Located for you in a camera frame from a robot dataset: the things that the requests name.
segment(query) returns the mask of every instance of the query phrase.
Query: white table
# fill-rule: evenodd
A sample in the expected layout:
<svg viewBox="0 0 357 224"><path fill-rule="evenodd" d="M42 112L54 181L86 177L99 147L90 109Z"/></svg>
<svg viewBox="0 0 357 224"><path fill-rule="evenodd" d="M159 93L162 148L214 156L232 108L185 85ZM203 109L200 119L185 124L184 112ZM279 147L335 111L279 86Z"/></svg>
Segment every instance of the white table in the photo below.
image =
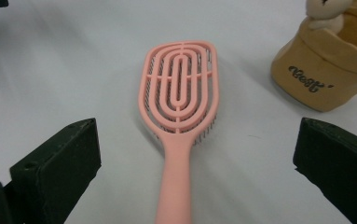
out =
<svg viewBox="0 0 357 224"><path fill-rule="evenodd" d="M0 181L64 126L96 118L103 167L66 223L153 223L162 150L137 109L145 54L202 39L218 50L221 102L193 148L194 224L343 224L295 170L303 117L357 134L357 96L327 113L271 80L305 1L16 0L0 8Z"/></svg>

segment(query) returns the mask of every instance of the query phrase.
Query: hairbrush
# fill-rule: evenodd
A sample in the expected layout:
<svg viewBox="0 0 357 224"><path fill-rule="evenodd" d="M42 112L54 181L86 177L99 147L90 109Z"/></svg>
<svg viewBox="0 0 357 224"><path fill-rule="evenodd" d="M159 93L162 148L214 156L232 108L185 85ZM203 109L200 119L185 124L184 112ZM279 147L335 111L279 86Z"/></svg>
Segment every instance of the hairbrush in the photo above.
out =
<svg viewBox="0 0 357 224"><path fill-rule="evenodd" d="M151 49L138 104L164 147L156 224L190 224L190 150L212 128L219 104L215 47L183 41Z"/></svg>

